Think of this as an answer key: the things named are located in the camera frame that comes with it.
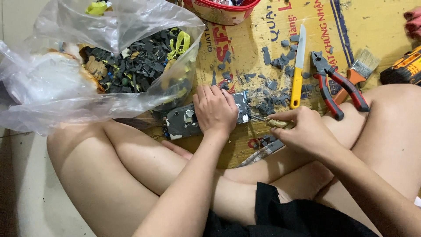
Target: hand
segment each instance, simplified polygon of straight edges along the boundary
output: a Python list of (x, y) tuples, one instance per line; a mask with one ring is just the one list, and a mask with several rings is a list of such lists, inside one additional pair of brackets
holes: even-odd
[(293, 110), (269, 115), (268, 118), (296, 122), (296, 126), (291, 130), (271, 129), (275, 137), (296, 152), (323, 157), (330, 149), (342, 146), (323, 123), (319, 113), (308, 107), (300, 106)]
[(193, 103), (203, 134), (218, 134), (228, 139), (237, 124), (238, 107), (234, 97), (217, 86), (200, 85), (193, 95)]

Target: yellow knife handle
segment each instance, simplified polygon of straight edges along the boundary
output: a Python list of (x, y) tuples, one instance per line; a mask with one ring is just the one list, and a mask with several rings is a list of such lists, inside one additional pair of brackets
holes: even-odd
[(303, 70), (299, 67), (294, 69), (294, 79), (292, 82), (292, 92), (291, 92), (291, 109), (295, 109), (300, 106), (301, 100), (301, 87), (303, 86), (303, 76), (301, 73)]

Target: cardboard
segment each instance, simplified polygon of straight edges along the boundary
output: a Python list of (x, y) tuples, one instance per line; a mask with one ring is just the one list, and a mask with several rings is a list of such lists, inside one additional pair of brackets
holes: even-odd
[[(311, 75), (314, 73), (309, 70), (311, 51), (323, 51), (323, 56), (332, 65), (338, 66), (338, 71), (344, 76), (360, 49), (368, 48), (381, 59), (378, 69), (363, 84), (363, 91), (377, 87), (379, 72), (411, 50), (411, 42), (404, 32), (405, 19), (402, 14), (415, 7), (414, 1), (313, 0), (310, 4), (305, 3), (306, 1), (301, 0), (289, 3), (283, 0), (262, 0), (250, 17), (239, 25), (221, 26), (205, 21), (206, 29), (197, 58), (197, 79), (187, 102), (191, 101), (198, 84), (212, 84), (214, 73), (217, 85), (226, 82), (222, 76), (224, 72), (230, 72), (232, 82), (228, 83), (229, 92), (248, 90), (253, 107), (263, 102), (264, 97), (268, 97), (262, 92), (268, 89), (264, 82), (278, 82), (278, 90), (267, 90), (270, 93), (269, 97), (280, 95), (283, 89), (290, 94), (291, 78), (285, 76), (285, 70), (270, 64), (265, 65), (261, 49), (267, 46), (272, 60), (280, 57), (282, 53), (287, 55), (290, 46), (297, 43), (290, 42), (289, 47), (282, 47), (280, 42), (299, 34), (301, 24), (304, 24), (307, 30), (308, 57), (304, 62), (304, 72)], [(329, 53), (331, 47), (335, 48), (332, 54)], [(225, 69), (218, 70), (218, 65), (224, 62), (227, 52), (232, 53), (231, 63), (225, 62)], [(289, 63), (291, 66), (294, 64), (295, 59)], [(251, 73), (263, 76), (249, 78), (250, 82), (246, 82), (244, 75)], [(332, 95), (340, 89), (332, 80), (329, 81), (329, 85)], [(320, 114), (326, 112), (318, 81), (313, 77), (303, 80), (301, 104), (318, 110)], [(277, 112), (287, 109), (289, 103), (286, 107), (275, 106)], [(252, 114), (259, 116), (254, 108)], [(145, 132), (157, 140), (164, 139), (160, 127)], [(269, 128), (264, 122), (257, 122), (255, 119), (251, 123), (237, 125), (229, 138), (231, 143), (227, 143), (222, 151), (218, 168), (236, 167), (255, 152), (253, 145), (266, 134), (269, 134)], [(191, 152), (197, 149), (200, 142), (199, 135), (174, 141)]]

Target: red bucket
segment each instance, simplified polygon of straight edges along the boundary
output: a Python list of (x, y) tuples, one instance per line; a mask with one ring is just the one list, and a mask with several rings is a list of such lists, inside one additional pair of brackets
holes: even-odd
[(221, 25), (237, 25), (244, 21), (260, 0), (244, 0), (241, 6), (228, 6), (209, 0), (183, 0), (184, 6), (207, 21)]

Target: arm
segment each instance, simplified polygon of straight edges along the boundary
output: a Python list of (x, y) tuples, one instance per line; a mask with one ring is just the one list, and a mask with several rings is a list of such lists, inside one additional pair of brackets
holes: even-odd
[(291, 130), (271, 131), (291, 149), (310, 154), (323, 163), (383, 236), (421, 236), (421, 210), (344, 148), (323, 124), (318, 112), (300, 106), (269, 118), (297, 123)]
[(218, 87), (198, 86), (193, 96), (203, 140), (193, 157), (162, 194), (134, 237), (202, 236), (213, 193), (219, 155), (235, 128), (234, 98)]
[(351, 151), (337, 146), (319, 158), (384, 237), (421, 236), (421, 210)]

